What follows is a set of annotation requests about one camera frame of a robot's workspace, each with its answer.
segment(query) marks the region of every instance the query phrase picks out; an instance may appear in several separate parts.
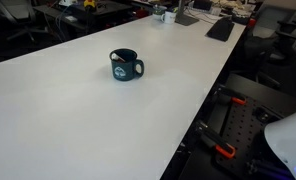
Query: white robot part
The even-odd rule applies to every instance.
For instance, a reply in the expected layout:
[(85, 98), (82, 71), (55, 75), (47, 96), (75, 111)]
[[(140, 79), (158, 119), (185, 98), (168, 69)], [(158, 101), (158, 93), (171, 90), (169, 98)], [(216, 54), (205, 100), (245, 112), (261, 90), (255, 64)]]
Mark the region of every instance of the white robot part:
[(296, 178), (296, 113), (268, 124), (264, 133), (272, 151)]
[(71, 6), (72, 4), (76, 4), (77, 0), (60, 0), (59, 5), (61, 6)]

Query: mug logo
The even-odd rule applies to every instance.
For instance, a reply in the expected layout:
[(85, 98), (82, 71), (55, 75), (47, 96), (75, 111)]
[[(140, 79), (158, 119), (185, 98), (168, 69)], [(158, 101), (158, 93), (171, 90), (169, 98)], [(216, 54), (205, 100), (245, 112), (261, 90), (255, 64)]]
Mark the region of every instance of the mug logo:
[(118, 77), (124, 77), (124, 76), (126, 76), (126, 72), (121, 67), (116, 67), (115, 68), (115, 75)]

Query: mug handle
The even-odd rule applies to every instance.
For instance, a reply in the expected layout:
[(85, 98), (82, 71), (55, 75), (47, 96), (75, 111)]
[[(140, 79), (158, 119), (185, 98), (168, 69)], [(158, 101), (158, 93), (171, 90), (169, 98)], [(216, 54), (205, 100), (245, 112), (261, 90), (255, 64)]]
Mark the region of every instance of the mug handle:
[(161, 19), (162, 22), (165, 22), (165, 14), (162, 14), (160, 19)]
[[(137, 65), (139, 65), (140, 66), (140, 68), (141, 68), (141, 72), (139, 73), (137, 70), (136, 70), (136, 66)], [(140, 59), (137, 59), (136, 61), (135, 61), (135, 72), (136, 72), (136, 75), (138, 76), (138, 77), (141, 77), (143, 74), (144, 74), (144, 72), (145, 72), (145, 65), (144, 65), (144, 62), (142, 62), (142, 60), (140, 60)]]

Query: dark green mug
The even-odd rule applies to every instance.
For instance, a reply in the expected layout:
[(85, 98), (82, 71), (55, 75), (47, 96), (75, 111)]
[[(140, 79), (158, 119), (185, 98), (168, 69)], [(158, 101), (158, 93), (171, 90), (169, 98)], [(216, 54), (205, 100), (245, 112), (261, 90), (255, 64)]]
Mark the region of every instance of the dark green mug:
[[(112, 58), (114, 53), (125, 60), (125, 62), (114, 60)], [(129, 81), (144, 74), (144, 63), (142, 60), (137, 59), (137, 53), (133, 50), (117, 49), (110, 53), (109, 58), (111, 59), (112, 74), (119, 81)], [(141, 72), (136, 70), (137, 65), (141, 67)]]

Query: keyboard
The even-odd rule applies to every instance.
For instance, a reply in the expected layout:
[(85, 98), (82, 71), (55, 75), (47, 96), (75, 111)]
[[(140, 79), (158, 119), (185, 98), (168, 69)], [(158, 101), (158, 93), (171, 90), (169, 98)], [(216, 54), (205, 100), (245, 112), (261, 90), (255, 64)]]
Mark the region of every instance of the keyboard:
[(234, 25), (235, 24), (230, 19), (222, 18), (211, 27), (207, 32), (207, 36), (220, 41), (227, 41)]

